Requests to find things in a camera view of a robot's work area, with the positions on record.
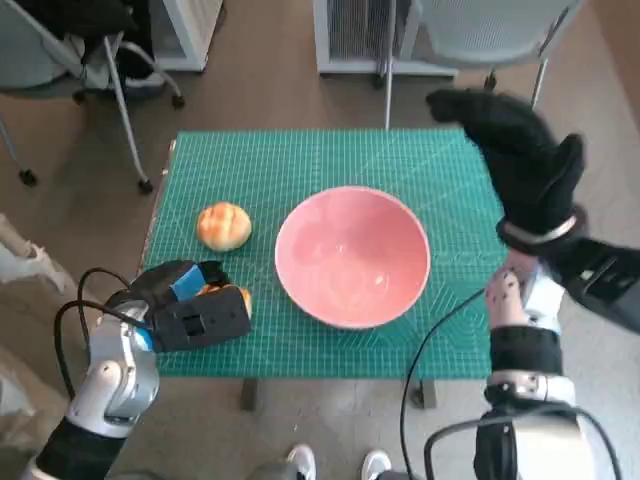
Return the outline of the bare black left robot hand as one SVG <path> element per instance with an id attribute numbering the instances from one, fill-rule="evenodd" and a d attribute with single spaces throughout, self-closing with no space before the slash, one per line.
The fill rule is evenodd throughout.
<path id="1" fill-rule="evenodd" d="M 144 271 L 131 283 L 130 292 L 160 308 L 230 284 L 219 261 L 171 260 Z"/>

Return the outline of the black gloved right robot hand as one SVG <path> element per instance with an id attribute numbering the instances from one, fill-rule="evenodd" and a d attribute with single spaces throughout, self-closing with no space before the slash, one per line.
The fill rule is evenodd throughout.
<path id="1" fill-rule="evenodd" d="M 585 168 L 580 135 L 556 140 L 530 104 L 504 93 L 441 89 L 426 103 L 434 120 L 459 124 L 477 146 L 510 224 L 542 236 L 572 216 Z"/>

